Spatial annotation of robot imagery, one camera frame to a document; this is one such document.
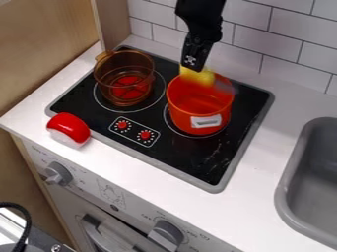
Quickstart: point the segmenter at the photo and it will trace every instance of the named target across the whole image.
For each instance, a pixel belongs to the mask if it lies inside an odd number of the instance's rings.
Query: gray sink
[[[337,249],[337,118],[308,122],[275,193],[292,229]]]

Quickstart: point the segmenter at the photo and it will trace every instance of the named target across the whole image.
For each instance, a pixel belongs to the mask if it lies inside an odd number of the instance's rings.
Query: orange pot
[[[186,82],[177,76],[167,90],[173,123],[192,135],[208,135],[225,127],[230,119],[234,97],[230,80],[218,74],[212,87]]]

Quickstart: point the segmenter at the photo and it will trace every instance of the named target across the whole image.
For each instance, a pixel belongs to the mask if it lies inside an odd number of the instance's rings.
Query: stovetop
[[[154,89],[146,100],[130,107],[115,106],[102,96],[90,73],[51,104],[47,114],[72,113],[88,124],[94,138],[206,191],[222,191],[269,110],[272,94],[231,80],[236,96],[227,127],[210,136],[188,135],[172,123],[165,96],[178,64],[145,53],[156,66]],[[144,132],[151,137],[143,140]]]

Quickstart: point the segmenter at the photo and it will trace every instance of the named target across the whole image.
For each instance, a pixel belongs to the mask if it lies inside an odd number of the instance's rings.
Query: sponge
[[[189,82],[197,83],[204,87],[212,87],[215,82],[215,75],[212,71],[203,69],[200,73],[190,70],[180,65],[180,77]]]

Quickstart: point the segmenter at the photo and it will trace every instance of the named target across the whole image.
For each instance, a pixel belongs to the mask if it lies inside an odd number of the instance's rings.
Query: black cable
[[[32,218],[31,218],[30,213],[23,206],[20,206],[19,204],[12,203],[12,202],[0,202],[0,208],[13,208],[13,209],[19,210],[20,212],[24,214],[25,219],[26,219],[26,226],[18,243],[15,245],[15,247],[12,250],[12,252],[24,252],[25,247],[26,247],[25,241],[28,238],[30,231],[31,231],[31,227],[32,227]]]

